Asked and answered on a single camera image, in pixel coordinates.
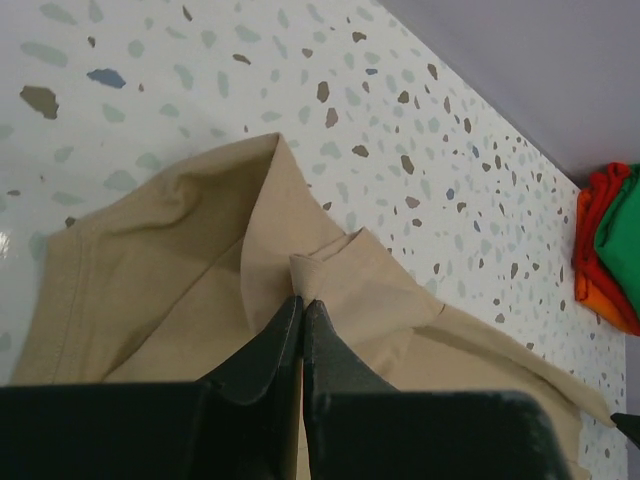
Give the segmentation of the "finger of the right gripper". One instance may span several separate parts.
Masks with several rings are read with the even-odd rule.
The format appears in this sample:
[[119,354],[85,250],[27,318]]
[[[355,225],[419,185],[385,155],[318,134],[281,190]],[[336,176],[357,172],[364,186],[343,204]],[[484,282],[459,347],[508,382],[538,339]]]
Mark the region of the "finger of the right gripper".
[[616,428],[636,447],[640,447],[640,416],[616,412],[611,415]]

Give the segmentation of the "beige t shirt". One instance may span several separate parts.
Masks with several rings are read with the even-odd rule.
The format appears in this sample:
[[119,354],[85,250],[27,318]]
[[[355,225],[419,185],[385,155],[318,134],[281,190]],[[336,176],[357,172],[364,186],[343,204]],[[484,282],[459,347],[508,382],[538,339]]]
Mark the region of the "beige t shirt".
[[402,390],[517,390],[549,416],[575,479],[581,417],[604,397],[421,287],[368,230],[344,232],[268,134],[178,162],[51,235],[15,385],[188,381],[290,296]]

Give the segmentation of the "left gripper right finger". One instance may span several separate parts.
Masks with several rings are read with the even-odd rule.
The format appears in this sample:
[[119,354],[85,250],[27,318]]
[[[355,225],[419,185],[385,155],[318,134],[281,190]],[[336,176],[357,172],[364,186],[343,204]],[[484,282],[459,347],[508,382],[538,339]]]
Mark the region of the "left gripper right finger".
[[434,298],[313,302],[307,479],[582,479],[590,390]]

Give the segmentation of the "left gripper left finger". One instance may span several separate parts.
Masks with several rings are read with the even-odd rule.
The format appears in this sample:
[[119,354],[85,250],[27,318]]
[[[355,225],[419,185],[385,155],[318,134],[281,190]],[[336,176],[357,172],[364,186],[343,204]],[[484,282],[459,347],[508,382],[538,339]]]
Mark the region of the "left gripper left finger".
[[303,305],[198,380],[5,387],[5,479],[292,479]]

